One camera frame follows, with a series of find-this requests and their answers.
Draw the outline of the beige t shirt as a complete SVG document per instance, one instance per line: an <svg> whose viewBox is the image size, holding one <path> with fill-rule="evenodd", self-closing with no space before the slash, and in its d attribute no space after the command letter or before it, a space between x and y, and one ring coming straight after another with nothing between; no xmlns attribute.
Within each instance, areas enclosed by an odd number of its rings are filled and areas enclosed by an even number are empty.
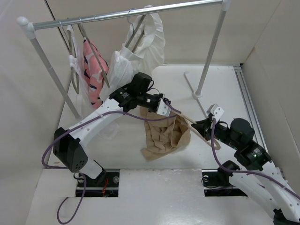
<svg viewBox="0 0 300 225"><path fill-rule="evenodd" d="M187 121L178 115L166 118L141 107L140 114L146 119L146 147L141 153L147 161L153 161L166 156L190 143L191 134Z"/></svg>

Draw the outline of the beige wooden hanger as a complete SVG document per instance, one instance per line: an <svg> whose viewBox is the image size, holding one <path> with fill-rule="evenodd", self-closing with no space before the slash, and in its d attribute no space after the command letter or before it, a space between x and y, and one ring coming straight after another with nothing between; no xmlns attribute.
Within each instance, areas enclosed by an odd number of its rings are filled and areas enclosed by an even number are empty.
<svg viewBox="0 0 300 225"><path fill-rule="evenodd" d="M211 141L208 141L200 131L198 131L195 127L192 126L192 125L196 124L195 121L193 121L191 118L189 118L188 116L186 116L182 113L175 112L175 111L172 111L172 112L175 113L176 115L184 118L185 120L187 120L188 121L188 125L187 125L188 128L191 131L193 131L199 138L201 138L208 146L210 146L210 147L212 146Z"/></svg>

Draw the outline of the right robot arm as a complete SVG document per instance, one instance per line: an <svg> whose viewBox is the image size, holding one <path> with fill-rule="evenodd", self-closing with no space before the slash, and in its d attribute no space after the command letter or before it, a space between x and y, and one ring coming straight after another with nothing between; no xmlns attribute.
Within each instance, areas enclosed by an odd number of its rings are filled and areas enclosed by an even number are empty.
<svg viewBox="0 0 300 225"><path fill-rule="evenodd" d="M253 140L255 131L247 120L236 118L227 125L217 122L215 117L209 117L191 126L211 143L213 157L219 166L219 183L240 189L269 214L275 225L300 223L299 195L291 190L267 151ZM215 141L234 149L238 163L231 160L221 163Z"/></svg>

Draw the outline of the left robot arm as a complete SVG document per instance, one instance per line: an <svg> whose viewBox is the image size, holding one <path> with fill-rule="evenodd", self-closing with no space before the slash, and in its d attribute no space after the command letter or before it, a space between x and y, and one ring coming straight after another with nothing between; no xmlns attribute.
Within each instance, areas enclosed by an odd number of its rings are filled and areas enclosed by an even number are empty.
<svg viewBox="0 0 300 225"><path fill-rule="evenodd" d="M145 73L137 73L132 81L116 89L103 104L77 124L54 133L53 154L72 173L88 177L89 182L99 186L104 182L106 171L86 154L84 148L110 123L137 106L156 113L162 119L171 112L170 101L163 93L150 94L152 78Z"/></svg>

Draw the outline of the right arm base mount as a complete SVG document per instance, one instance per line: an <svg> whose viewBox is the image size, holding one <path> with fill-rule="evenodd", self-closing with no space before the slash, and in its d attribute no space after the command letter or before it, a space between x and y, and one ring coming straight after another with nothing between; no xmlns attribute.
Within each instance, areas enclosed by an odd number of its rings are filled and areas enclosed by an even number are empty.
<svg viewBox="0 0 300 225"><path fill-rule="evenodd" d="M221 167L217 169L203 169L201 183L204 188L205 197L230 197L230 196L243 196L247 195L233 186L229 182L229 178L232 177L232 173L229 173Z"/></svg>

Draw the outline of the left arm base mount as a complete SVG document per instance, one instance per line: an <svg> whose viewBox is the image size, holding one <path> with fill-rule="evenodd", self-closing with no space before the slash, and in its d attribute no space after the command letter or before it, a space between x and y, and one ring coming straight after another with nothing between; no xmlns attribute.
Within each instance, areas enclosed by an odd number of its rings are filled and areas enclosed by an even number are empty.
<svg viewBox="0 0 300 225"><path fill-rule="evenodd" d="M73 178L77 181L75 196L81 197L84 191L83 176L74 173ZM86 177L86 189L84 197L118 197L119 195L120 170L111 169L106 171L104 180L97 184L93 179Z"/></svg>

